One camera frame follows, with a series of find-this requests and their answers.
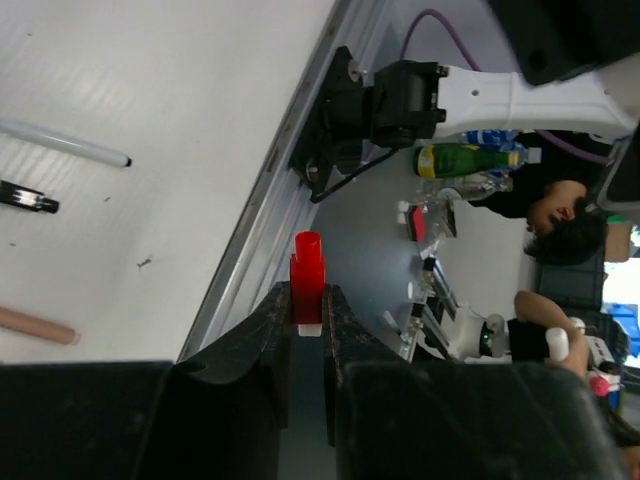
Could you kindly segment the red pen cap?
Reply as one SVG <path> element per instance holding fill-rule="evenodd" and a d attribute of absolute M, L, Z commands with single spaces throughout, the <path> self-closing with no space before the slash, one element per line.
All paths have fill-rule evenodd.
<path fill-rule="evenodd" d="M 320 337 L 326 262 L 319 233 L 304 231 L 296 235 L 290 260 L 290 285 L 293 321 L 298 334 Z"/>

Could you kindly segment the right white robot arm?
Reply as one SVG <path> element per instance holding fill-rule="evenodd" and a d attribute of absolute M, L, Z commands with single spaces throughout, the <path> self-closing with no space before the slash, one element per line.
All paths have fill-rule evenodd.
<path fill-rule="evenodd" d="M 595 73 L 541 87 L 521 74 L 398 60 L 369 86 L 347 81 L 319 98 L 320 124 L 337 144 L 403 149 L 473 130 L 563 130 L 609 139 L 638 122 Z"/>

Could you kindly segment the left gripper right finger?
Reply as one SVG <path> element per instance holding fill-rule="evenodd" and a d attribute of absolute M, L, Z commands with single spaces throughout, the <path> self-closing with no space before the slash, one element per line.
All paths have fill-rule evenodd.
<path fill-rule="evenodd" d="M 381 368 L 399 356 L 356 317 L 342 289 L 325 288 L 322 298 L 324 395 L 328 443 L 335 449 L 339 479 L 372 479 L 379 465 L 388 388 Z"/>

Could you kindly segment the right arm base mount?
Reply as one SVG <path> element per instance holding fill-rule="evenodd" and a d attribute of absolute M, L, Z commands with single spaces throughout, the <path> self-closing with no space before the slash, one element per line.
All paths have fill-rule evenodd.
<path fill-rule="evenodd" d="M 317 197 L 338 172 L 354 173 L 370 138 L 372 89 L 351 51 L 337 48 L 302 127 L 289 166 Z"/>

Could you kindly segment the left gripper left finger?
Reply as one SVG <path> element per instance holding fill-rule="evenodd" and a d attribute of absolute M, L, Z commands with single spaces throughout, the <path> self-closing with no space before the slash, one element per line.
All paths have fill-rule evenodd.
<path fill-rule="evenodd" d="M 276 478 L 291 335 L 291 287 L 279 282 L 245 320 L 176 365 L 169 388 L 173 478 Z"/>

